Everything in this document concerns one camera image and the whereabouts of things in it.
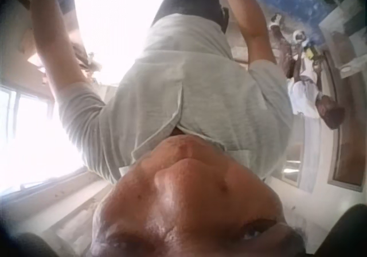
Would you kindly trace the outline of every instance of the window frame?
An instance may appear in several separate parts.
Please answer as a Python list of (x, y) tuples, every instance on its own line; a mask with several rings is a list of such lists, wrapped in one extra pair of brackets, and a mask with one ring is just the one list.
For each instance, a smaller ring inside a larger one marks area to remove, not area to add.
[[(10, 103), (11, 103), (11, 97), (9, 97), (8, 100), (8, 107), (7, 107), (7, 115), (6, 115), (6, 119), (7, 119), (7, 126), (6, 126), (6, 132), (7, 132), (7, 137), (6, 140), (8, 141), (9, 139), (15, 138), (16, 136), (16, 127), (17, 127), (17, 117), (18, 117), (18, 108), (19, 108), (19, 101), (21, 100), (22, 96), (26, 96), (32, 99), (37, 99), (40, 101), (43, 101), (47, 104), (47, 119), (52, 119), (53, 117), (53, 111), (55, 108), (55, 101), (47, 96), (43, 96), (34, 92), (30, 92), (26, 89), (22, 89), (20, 87), (13, 87), (13, 86), (6, 86), (4, 84), (0, 84), (0, 90), (1, 91), (5, 91), (7, 92), (9, 95), (11, 95), (11, 92), (15, 92), (15, 102), (14, 102), (14, 109), (12, 110), (13, 113), (13, 122), (9, 123), (9, 111), (10, 111)], [(30, 196), (32, 194), (36, 194), (39, 193), (40, 191), (43, 191), (45, 189), (49, 189), (54, 187), (57, 184), (63, 183), (65, 181), (71, 180), (75, 177), (78, 177), (80, 175), (83, 175), (87, 172), (87, 168), (85, 166), (77, 169), (75, 172), (72, 172), (70, 174), (58, 177), (58, 178), (50, 178), (48, 180), (45, 180), (37, 185), (31, 186), (31, 187), (24, 187), (24, 185), (27, 184), (22, 184), (20, 187), (19, 191), (14, 191), (14, 192), (10, 192), (8, 194), (4, 194), (4, 195), (0, 195), (0, 199), (2, 201), (2, 203), (4, 202), (12, 202), (12, 201), (17, 201), (21, 198), (24, 198), (26, 196)]]

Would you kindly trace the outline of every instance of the person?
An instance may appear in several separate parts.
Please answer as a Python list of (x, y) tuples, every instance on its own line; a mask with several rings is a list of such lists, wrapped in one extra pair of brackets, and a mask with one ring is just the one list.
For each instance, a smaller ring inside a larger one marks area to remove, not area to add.
[(306, 36), (299, 30), (295, 31), (293, 36), (294, 41), (298, 43), (294, 57), (292, 46), (280, 29), (281, 20), (282, 16), (275, 14), (270, 23), (270, 30), (279, 45), (280, 64), (288, 79), (288, 94), (293, 113), (309, 118), (322, 118), (330, 129), (339, 128), (345, 118), (345, 109), (322, 93), (322, 60), (312, 61), (306, 57), (302, 46)]
[(261, 180), (292, 128), (286, 78), (257, 2), (228, 1), (249, 71), (233, 61), (219, 0), (164, 0), (143, 53), (105, 104), (77, 66), (58, 3), (32, 0), (60, 120), (89, 170), (115, 184), (95, 213), (91, 256), (304, 254)]

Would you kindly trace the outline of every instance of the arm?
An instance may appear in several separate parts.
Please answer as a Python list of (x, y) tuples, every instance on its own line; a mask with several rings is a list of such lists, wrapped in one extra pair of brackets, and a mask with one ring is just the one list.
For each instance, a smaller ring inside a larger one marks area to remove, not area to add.
[(249, 63), (265, 59), (276, 64), (265, 16), (256, 0), (228, 0), (248, 47)]
[(77, 82), (87, 82), (76, 60), (57, 0), (32, 0), (34, 39), (55, 93)]
[(82, 152), (91, 171), (117, 182), (119, 169), (108, 165), (102, 144), (100, 126), (105, 103), (79, 68), (57, 0), (32, 0), (31, 14), (37, 51), (46, 67), (69, 140)]

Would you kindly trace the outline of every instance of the white shirt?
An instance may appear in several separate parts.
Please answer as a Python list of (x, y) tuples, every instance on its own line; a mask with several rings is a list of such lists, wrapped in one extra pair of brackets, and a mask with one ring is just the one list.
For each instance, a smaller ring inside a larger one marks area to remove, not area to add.
[(175, 127), (221, 148), (261, 178), (284, 153), (292, 111), (284, 73), (269, 61), (246, 71), (215, 22), (170, 15), (105, 104), (88, 84), (57, 95), (61, 121), (85, 164), (116, 183)]
[(292, 110), (295, 115), (303, 114), (309, 118), (320, 118), (316, 108), (316, 99), (320, 94), (317, 88), (317, 75), (313, 70), (313, 62), (306, 56), (302, 57), (302, 73), (313, 82), (299, 81), (294, 82), (294, 78), (287, 80), (288, 94), (291, 99)]

